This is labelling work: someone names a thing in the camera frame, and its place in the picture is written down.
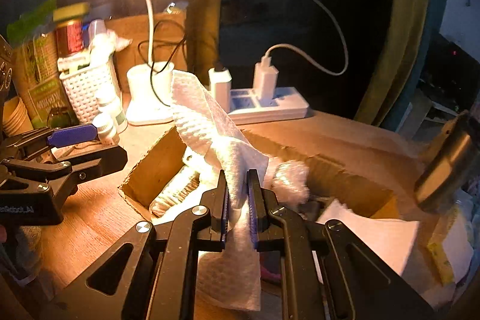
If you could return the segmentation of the pink furry plush toy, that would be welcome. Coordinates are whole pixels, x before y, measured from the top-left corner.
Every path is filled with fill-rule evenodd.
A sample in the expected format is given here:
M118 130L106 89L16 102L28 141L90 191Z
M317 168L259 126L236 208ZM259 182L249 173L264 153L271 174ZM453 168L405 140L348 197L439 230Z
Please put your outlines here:
M278 163L272 170L269 188L281 204L296 210L309 199L308 173L309 168L304 162L289 160Z

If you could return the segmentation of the white paper towel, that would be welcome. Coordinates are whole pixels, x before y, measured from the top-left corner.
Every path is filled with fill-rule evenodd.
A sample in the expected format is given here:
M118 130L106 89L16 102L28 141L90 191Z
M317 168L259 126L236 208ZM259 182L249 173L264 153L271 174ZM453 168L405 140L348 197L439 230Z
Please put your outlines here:
M211 167L224 171L229 192L229 231L220 253L199 256L197 288L206 300L231 310L260 310L260 257L254 249L247 171L263 180L269 157L255 149L203 87L197 76L172 75L172 118L187 147Z

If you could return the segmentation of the open cardboard box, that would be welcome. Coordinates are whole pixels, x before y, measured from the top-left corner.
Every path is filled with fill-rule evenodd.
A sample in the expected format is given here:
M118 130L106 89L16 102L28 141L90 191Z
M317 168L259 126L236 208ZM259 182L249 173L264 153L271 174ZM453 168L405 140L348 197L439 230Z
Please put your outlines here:
M437 284L425 248L434 221L413 199L413 185L423 166L407 140L355 122L328 127L316 118L248 125L241 131L264 154L304 162L313 195L334 197L365 217L417 221L419 230L403 278L422 295Z

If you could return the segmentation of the small white bottle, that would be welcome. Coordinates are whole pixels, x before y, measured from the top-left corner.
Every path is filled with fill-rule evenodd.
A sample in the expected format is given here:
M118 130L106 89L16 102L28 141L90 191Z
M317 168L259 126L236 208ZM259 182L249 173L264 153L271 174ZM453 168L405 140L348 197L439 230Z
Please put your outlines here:
M99 113L94 117L92 124L97 128L97 137L102 145L119 144L120 137L110 115Z

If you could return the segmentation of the green printed package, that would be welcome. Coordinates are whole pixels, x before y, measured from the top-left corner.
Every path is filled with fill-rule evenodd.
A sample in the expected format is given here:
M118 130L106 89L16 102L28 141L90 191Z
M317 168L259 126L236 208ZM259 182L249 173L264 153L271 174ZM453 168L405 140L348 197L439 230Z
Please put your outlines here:
M53 32L37 34L14 49L14 85L35 128L78 124L59 79L57 60Z

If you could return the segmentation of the white folded cloth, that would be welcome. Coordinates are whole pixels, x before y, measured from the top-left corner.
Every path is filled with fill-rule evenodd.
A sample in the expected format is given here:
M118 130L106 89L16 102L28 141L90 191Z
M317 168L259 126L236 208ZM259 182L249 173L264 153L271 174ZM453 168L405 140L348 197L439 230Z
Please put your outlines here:
M418 221L366 218L355 214L337 199L326 207L316 223L325 224L330 219L345 223L392 270L402 275L416 240Z

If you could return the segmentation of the white power strip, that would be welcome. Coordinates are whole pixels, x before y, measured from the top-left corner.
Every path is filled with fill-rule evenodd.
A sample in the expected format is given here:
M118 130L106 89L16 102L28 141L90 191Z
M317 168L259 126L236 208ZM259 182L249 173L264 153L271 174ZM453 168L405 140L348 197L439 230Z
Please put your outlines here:
M269 103L261 103L252 88L231 90L230 118L237 125L305 118L309 104L294 87L278 87Z

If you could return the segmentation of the red tin can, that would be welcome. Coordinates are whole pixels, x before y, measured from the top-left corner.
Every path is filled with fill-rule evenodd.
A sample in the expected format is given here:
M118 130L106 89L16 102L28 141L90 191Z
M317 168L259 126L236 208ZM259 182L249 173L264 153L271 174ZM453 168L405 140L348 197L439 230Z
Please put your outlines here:
M55 29L58 56L66 58L83 51L82 22L80 19L70 19L58 23Z

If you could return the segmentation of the stainless steel travel mug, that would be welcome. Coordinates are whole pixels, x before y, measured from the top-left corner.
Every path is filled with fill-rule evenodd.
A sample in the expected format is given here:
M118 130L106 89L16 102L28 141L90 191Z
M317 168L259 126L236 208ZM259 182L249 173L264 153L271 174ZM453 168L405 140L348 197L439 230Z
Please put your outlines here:
M416 204L427 213L445 209L453 194L479 174L479 121L468 112L460 114L443 133L437 152L415 183Z

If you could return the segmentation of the yellow green curtain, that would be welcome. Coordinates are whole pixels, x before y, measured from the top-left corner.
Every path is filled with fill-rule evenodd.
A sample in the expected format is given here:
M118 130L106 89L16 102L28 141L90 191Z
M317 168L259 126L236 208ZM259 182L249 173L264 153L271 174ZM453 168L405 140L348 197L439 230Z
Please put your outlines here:
M429 0L393 0L380 60L355 120L378 126L394 106L411 75L419 51Z

